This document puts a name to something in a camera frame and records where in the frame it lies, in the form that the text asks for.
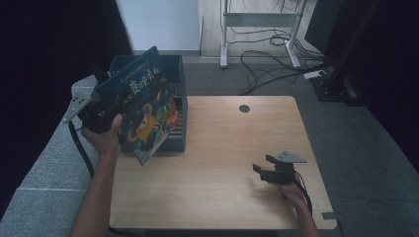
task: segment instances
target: book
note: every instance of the book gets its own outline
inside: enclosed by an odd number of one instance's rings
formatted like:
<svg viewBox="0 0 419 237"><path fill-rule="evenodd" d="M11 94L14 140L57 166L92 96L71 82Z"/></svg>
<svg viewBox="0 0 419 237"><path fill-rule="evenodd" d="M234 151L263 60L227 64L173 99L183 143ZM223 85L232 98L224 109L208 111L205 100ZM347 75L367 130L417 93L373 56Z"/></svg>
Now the book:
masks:
<svg viewBox="0 0 419 237"><path fill-rule="evenodd" d="M124 117L122 152L133 152L141 165L179 123L174 97L157 47L137 57L96 88L111 107L119 102Z"/></svg>

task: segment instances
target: table top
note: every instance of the table top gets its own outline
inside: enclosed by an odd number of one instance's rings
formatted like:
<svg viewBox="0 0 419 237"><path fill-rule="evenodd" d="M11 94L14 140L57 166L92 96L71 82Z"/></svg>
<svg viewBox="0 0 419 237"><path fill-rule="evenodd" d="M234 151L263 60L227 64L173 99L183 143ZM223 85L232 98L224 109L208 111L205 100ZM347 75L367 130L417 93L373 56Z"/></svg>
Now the table top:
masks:
<svg viewBox="0 0 419 237"><path fill-rule="evenodd" d="M250 111L242 113L239 107ZM265 155L289 151L311 198L319 229L336 220L293 97L189 96L186 151L156 153L140 166L117 164L111 210L115 228L297 229L294 210L252 164L273 170Z"/></svg>

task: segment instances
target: wall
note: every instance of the wall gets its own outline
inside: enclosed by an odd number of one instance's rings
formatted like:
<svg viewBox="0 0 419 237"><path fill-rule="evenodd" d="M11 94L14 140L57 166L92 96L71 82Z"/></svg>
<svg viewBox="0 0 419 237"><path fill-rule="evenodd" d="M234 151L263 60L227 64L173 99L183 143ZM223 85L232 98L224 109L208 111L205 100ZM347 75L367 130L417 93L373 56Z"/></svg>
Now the wall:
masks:
<svg viewBox="0 0 419 237"><path fill-rule="evenodd" d="M200 50L197 0L117 0L134 52Z"/></svg>

